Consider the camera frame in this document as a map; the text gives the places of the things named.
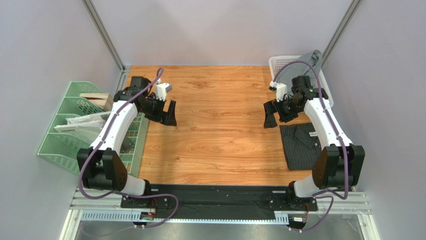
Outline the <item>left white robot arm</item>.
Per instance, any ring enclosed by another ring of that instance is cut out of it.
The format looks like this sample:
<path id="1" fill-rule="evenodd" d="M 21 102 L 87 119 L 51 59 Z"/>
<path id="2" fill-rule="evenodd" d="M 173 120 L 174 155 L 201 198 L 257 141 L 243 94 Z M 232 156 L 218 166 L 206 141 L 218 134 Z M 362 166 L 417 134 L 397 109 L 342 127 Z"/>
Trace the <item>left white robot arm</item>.
<path id="1" fill-rule="evenodd" d="M 150 195 L 149 181 L 129 175 L 120 152 L 134 118 L 139 114 L 152 122 L 176 126 L 176 101 L 171 100 L 164 110 L 172 84 L 161 81 L 161 74 L 151 81 L 134 76 L 130 86 L 119 90 L 113 98 L 111 113 L 90 147 L 77 153 L 80 170 L 78 188 L 106 191 L 122 196 Z"/>

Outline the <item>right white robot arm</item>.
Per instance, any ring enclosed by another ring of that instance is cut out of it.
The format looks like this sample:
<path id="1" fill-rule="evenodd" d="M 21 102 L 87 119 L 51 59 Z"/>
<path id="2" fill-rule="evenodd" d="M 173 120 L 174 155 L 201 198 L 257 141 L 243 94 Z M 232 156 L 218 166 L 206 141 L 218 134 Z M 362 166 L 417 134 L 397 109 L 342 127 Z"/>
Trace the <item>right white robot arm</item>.
<path id="1" fill-rule="evenodd" d="M 320 85 L 312 86 L 308 76 L 292 79 L 292 96 L 287 86 L 271 81 L 269 89 L 276 95 L 264 103 L 265 128 L 277 126 L 275 113 L 280 122 L 287 123 L 305 113 L 319 139 L 321 152 L 313 165 L 311 175 L 292 183 L 294 194 L 299 198 L 316 197 L 343 189 L 339 198 L 345 200 L 351 187 L 358 184 L 365 159 L 365 150 L 355 145 L 344 133 L 330 107 L 329 96 Z"/>

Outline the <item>grey long sleeve shirt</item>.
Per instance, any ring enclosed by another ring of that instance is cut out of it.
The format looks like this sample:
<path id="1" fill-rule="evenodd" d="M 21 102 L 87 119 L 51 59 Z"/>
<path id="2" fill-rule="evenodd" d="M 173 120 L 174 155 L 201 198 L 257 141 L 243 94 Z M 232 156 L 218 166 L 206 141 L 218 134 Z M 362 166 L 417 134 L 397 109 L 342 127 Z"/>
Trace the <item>grey long sleeve shirt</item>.
<path id="1" fill-rule="evenodd" d="M 277 83 L 285 84 L 288 88 L 292 86 L 292 79 L 298 76 L 309 76 L 311 85 L 314 87 L 318 86 L 315 73 L 319 74 L 323 64 L 323 54 L 320 50 L 312 50 L 308 53 L 301 55 L 297 61 L 308 63 L 315 71 L 313 71 L 305 63 L 297 62 L 290 64 L 287 67 L 282 67 L 274 80 Z"/>

